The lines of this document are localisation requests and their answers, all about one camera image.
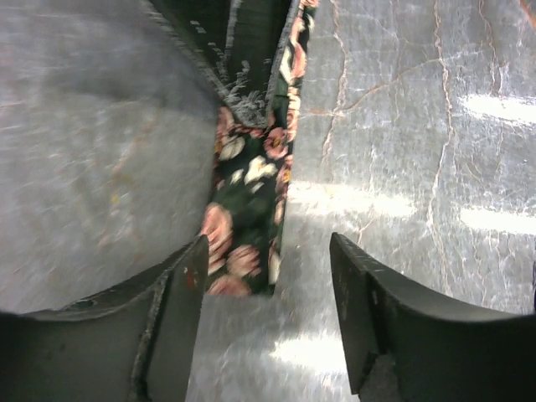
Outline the black floral rose tie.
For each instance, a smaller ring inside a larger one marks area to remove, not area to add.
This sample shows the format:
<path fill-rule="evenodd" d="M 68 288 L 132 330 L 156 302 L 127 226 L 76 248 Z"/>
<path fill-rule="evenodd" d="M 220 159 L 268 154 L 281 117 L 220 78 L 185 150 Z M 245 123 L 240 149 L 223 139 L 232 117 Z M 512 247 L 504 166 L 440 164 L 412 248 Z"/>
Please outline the black floral rose tie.
<path fill-rule="evenodd" d="M 247 126 L 229 107 L 219 109 L 214 191 L 200 230 L 209 241 L 209 295 L 244 297 L 274 291 L 307 46 L 317 8 L 316 1 L 299 3 L 265 126 Z"/>

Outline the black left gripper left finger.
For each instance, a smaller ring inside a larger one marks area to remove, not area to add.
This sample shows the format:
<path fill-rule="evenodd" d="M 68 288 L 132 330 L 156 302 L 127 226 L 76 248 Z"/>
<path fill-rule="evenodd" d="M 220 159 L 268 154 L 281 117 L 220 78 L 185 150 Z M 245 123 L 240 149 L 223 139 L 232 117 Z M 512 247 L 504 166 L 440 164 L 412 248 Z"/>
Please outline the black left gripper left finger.
<path fill-rule="evenodd" d="M 183 401 L 209 245 L 59 310 L 1 315 L 4 401 Z"/>

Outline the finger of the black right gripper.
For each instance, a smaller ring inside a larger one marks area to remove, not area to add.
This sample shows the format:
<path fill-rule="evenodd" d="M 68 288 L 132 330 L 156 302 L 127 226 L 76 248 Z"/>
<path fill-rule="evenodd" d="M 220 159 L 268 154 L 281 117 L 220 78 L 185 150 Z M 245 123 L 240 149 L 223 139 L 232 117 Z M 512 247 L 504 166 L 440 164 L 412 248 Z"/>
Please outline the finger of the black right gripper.
<path fill-rule="evenodd" d="M 270 113 L 297 1 L 150 0 L 144 12 L 249 126 Z"/>

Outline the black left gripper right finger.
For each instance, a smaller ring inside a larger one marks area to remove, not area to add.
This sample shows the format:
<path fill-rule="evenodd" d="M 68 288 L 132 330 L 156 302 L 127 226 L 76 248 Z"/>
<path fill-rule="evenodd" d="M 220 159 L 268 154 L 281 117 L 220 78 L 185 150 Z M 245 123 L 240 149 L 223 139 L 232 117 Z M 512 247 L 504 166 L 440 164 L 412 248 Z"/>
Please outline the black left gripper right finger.
<path fill-rule="evenodd" d="M 533 401 L 535 316 L 479 307 L 378 262 L 348 237 L 329 245 L 353 394 L 378 357 L 394 361 L 404 401 Z"/>

